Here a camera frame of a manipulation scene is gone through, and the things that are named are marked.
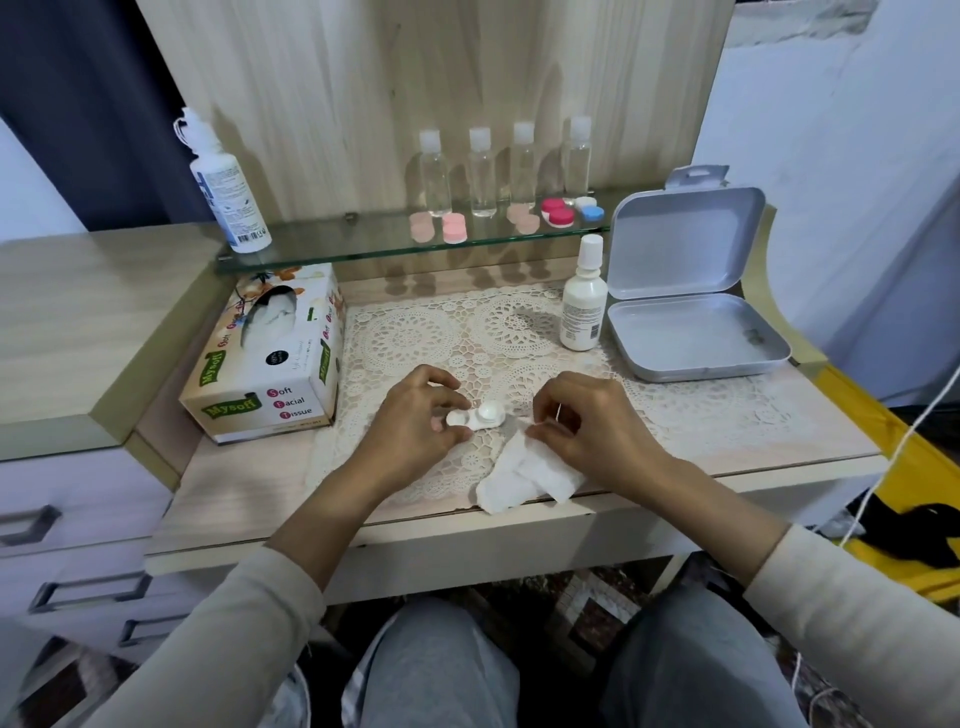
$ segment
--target glass shelf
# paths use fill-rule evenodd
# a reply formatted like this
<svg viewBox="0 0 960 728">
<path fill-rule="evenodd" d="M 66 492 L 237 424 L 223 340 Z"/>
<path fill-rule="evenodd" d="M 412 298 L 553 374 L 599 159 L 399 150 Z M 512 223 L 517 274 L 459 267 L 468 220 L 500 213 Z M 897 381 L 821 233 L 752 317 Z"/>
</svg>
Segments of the glass shelf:
<svg viewBox="0 0 960 728">
<path fill-rule="evenodd" d="M 410 237 L 410 213 L 412 210 L 395 212 L 348 213 L 340 217 L 309 220 L 297 223 L 274 223 L 270 233 L 274 242 L 259 253 L 235 253 L 229 246 L 217 255 L 217 270 L 221 273 L 242 273 L 285 268 L 291 265 L 327 263 L 341 260 L 359 260 L 368 257 L 406 255 L 427 251 L 442 251 L 478 245 L 494 245 L 517 240 L 542 240 L 567 235 L 583 235 L 587 232 L 606 232 L 610 229 L 613 211 L 623 198 L 637 192 L 636 187 L 601 190 L 593 193 L 597 205 L 604 209 L 606 217 L 598 223 L 584 222 L 579 212 L 575 213 L 569 228 L 551 228 L 546 221 L 532 235 L 517 232 L 507 219 L 508 202 L 497 206 L 493 217 L 473 217 L 469 203 L 455 202 L 455 212 L 467 218 L 467 240 L 457 245 L 444 243 L 442 223 L 433 221 L 436 234 L 428 243 L 417 243 Z M 535 212 L 539 213 L 540 204 Z"/>
</svg>

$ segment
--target tissue box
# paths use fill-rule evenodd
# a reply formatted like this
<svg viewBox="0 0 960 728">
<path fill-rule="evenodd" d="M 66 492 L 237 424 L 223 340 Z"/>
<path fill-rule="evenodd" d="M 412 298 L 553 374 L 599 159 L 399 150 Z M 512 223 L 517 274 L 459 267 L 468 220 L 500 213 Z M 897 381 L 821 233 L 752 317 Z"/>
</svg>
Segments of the tissue box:
<svg viewBox="0 0 960 728">
<path fill-rule="evenodd" d="M 276 307 L 284 309 L 279 334 L 267 328 L 244 335 L 255 306 L 291 294 L 296 301 L 292 316 L 289 306 Z M 344 318 L 344 300 L 330 263 L 240 279 L 180 403 L 217 443 L 329 425 L 337 400 Z"/>
</svg>

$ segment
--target right hand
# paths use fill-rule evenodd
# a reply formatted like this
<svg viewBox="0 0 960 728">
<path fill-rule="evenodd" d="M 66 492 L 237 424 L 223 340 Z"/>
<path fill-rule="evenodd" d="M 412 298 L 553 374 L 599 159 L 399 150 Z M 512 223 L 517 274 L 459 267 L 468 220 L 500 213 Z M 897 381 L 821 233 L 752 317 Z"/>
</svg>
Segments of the right hand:
<svg viewBox="0 0 960 728">
<path fill-rule="evenodd" d="M 579 427 L 556 422 L 561 405 L 577 415 Z M 615 379 L 561 372 L 537 392 L 533 410 L 535 424 L 527 435 L 614 493 L 642 502 L 673 470 L 676 461 L 650 434 Z"/>
</svg>

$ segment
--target left hand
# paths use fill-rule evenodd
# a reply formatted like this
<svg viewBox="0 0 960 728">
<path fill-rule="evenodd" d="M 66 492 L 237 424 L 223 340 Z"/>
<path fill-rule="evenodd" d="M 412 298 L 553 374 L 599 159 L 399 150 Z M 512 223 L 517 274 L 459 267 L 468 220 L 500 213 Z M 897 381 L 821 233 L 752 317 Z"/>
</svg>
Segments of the left hand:
<svg viewBox="0 0 960 728">
<path fill-rule="evenodd" d="M 470 408 L 454 391 L 458 387 L 450 372 L 420 364 L 391 387 L 344 469 L 362 473 L 360 479 L 370 482 L 380 499 L 406 488 L 472 437 L 469 427 L 447 426 L 434 414 L 439 408 Z"/>
</svg>

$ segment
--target white bottle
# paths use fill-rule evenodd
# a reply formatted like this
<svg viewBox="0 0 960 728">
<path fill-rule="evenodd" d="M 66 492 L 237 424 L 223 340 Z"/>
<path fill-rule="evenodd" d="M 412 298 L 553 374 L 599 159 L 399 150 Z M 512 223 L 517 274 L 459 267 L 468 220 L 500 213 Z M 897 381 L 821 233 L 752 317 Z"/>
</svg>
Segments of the white bottle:
<svg viewBox="0 0 960 728">
<path fill-rule="evenodd" d="M 528 207 L 537 203 L 537 152 L 532 121 L 514 124 L 514 146 L 510 148 L 510 202 Z"/>
<path fill-rule="evenodd" d="M 423 202 L 427 212 L 434 217 L 443 217 L 452 211 L 449 167 L 440 149 L 439 130 L 424 129 L 420 132 L 420 181 L 423 183 Z"/>
<path fill-rule="evenodd" d="M 174 122 L 177 138 L 190 147 L 197 158 L 190 171 L 213 210 L 214 217 L 237 253 L 262 251 L 273 241 L 263 222 L 260 208 L 234 155 L 224 147 L 213 131 L 190 107 Z"/>
<path fill-rule="evenodd" d="M 496 175 L 490 151 L 490 127 L 470 129 L 470 209 L 474 217 L 492 217 L 496 213 Z"/>
<path fill-rule="evenodd" d="M 600 278 L 603 238 L 596 233 L 580 238 L 577 273 L 564 286 L 564 310 L 560 320 L 560 343 L 575 352 L 593 349 L 600 341 L 600 327 L 607 308 L 607 284 Z"/>
<path fill-rule="evenodd" d="M 570 117 L 570 141 L 564 154 L 564 202 L 573 205 L 590 192 L 590 117 Z"/>
</svg>

